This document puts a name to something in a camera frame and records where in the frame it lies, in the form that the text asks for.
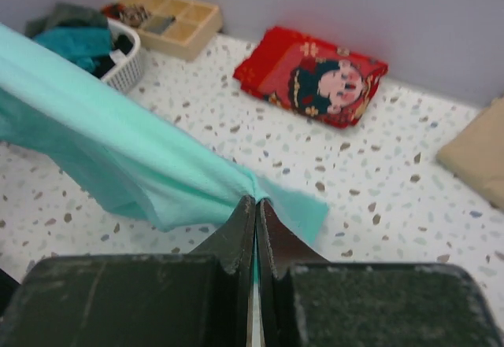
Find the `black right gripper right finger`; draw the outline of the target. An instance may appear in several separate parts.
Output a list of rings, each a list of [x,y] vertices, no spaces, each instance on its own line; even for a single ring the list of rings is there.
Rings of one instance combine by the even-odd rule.
[[[256,243],[265,346],[500,346],[484,296],[453,264],[331,262],[267,201]]]

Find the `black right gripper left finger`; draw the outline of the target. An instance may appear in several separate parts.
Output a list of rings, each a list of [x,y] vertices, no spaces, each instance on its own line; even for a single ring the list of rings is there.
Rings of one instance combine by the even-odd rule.
[[[255,201],[188,254],[41,260],[1,323],[4,346],[248,346]]]

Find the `mint green t shirt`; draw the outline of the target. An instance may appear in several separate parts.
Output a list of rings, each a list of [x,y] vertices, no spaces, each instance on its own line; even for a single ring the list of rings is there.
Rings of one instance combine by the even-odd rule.
[[[222,224],[268,200],[314,242],[326,203],[208,150],[177,126],[8,27],[1,29],[1,139],[47,155],[107,212],[158,230]]]

